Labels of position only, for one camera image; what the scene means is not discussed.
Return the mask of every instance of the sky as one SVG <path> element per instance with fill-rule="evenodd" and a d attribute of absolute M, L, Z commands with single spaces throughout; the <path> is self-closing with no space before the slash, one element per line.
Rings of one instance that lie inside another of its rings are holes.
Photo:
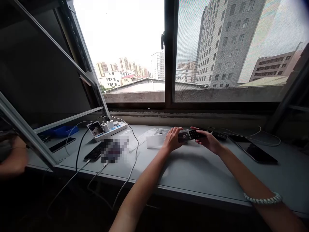
<path fill-rule="evenodd" d="M 209 0 L 179 0 L 177 63 L 195 61 L 201 16 Z M 151 71 L 161 50 L 164 0 L 74 0 L 92 62 L 118 63 L 126 56 Z M 293 51 L 309 41 L 301 0 L 267 0 L 239 82 L 248 82 L 256 60 Z"/>

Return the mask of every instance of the window latch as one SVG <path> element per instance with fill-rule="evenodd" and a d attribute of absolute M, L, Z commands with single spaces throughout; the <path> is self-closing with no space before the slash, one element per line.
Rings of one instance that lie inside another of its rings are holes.
<path fill-rule="evenodd" d="M 165 43 L 164 43 L 164 33 L 165 32 L 163 32 L 163 34 L 161 34 L 161 50 L 163 50 L 163 45 L 165 45 Z"/>

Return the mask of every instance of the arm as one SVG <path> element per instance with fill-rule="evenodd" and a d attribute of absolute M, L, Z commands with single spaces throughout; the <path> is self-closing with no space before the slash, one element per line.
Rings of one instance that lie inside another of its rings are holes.
<path fill-rule="evenodd" d="M 225 146 L 221 145 L 212 134 L 197 130 L 206 135 L 196 140 L 215 153 L 233 174 L 243 191 L 251 198 L 271 198 L 274 194 Z M 276 205 L 258 205 L 254 207 L 263 217 L 272 231 L 307 231 L 301 220 L 282 202 Z"/>
<path fill-rule="evenodd" d="M 109 231 L 134 231 L 139 217 L 157 182 L 168 155 L 182 144 L 178 133 L 183 128 L 172 128 L 166 135 L 162 148 L 133 185 L 124 199 Z"/>
<path fill-rule="evenodd" d="M 28 164 L 26 144 L 20 137 L 13 140 L 10 155 L 0 164 L 0 179 L 9 179 L 22 174 Z"/>

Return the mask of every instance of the black smartphone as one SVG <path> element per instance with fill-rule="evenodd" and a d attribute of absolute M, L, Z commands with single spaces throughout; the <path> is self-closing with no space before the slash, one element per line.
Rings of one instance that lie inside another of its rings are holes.
<path fill-rule="evenodd" d="M 94 162 L 98 160 L 101 157 L 102 153 L 102 142 L 99 143 L 88 155 L 84 157 L 84 161 L 90 160 L 91 162 Z"/>
<path fill-rule="evenodd" d="M 67 139 L 61 141 L 60 143 L 57 143 L 56 145 L 52 146 L 51 148 L 49 148 L 49 150 L 52 152 L 52 153 L 55 153 L 56 151 L 60 150 L 61 148 L 63 148 L 65 146 L 65 142 L 66 142 Z M 67 145 L 73 141 L 75 141 L 76 138 L 72 138 L 70 137 L 68 139 L 68 142 L 67 142 Z"/>
<path fill-rule="evenodd" d="M 278 161 L 244 137 L 229 135 L 229 138 L 252 159 L 259 163 L 277 164 Z"/>

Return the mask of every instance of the power strip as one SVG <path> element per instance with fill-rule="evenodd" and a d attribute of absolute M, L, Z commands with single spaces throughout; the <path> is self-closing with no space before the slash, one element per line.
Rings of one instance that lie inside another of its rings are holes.
<path fill-rule="evenodd" d="M 108 132 L 100 134 L 100 135 L 94 137 L 94 139 L 97 142 L 99 142 L 99 141 L 102 140 L 102 138 L 104 138 L 104 136 L 112 136 L 112 135 L 114 135 L 114 134 L 118 133 L 119 131 L 122 131 L 122 130 L 124 130 L 126 128 L 128 128 L 128 125 L 126 123 L 124 123 L 124 122 L 120 122 L 119 125 L 110 128 Z"/>

